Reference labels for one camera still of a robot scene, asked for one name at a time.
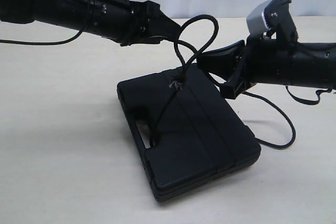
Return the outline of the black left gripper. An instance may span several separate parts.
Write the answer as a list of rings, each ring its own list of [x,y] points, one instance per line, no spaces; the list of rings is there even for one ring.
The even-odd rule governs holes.
[[[125,34],[119,44],[121,47],[135,44],[158,45],[162,39],[150,31],[152,20],[158,21],[158,35],[176,40],[181,34],[181,25],[170,19],[160,10],[160,4],[153,1],[126,1],[119,3],[119,7],[129,15]]]

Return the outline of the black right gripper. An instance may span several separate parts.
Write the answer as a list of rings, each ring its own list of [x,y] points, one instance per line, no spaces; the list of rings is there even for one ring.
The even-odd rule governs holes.
[[[235,99],[253,85],[247,77],[246,64],[253,54],[257,40],[248,38],[229,46],[201,53],[197,58],[197,67],[225,80],[220,85],[220,94],[224,99]]]

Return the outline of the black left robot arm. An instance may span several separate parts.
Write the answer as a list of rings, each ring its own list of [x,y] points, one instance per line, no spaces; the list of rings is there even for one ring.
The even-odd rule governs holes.
[[[181,27],[159,4],[131,0],[1,0],[1,21],[39,21],[90,33],[121,46],[176,41]]]

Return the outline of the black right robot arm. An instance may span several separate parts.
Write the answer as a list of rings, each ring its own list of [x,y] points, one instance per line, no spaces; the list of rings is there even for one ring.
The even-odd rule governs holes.
[[[204,52],[196,62],[208,77],[224,80],[215,84],[225,99],[235,99],[258,83],[335,89],[334,43],[248,38]]]

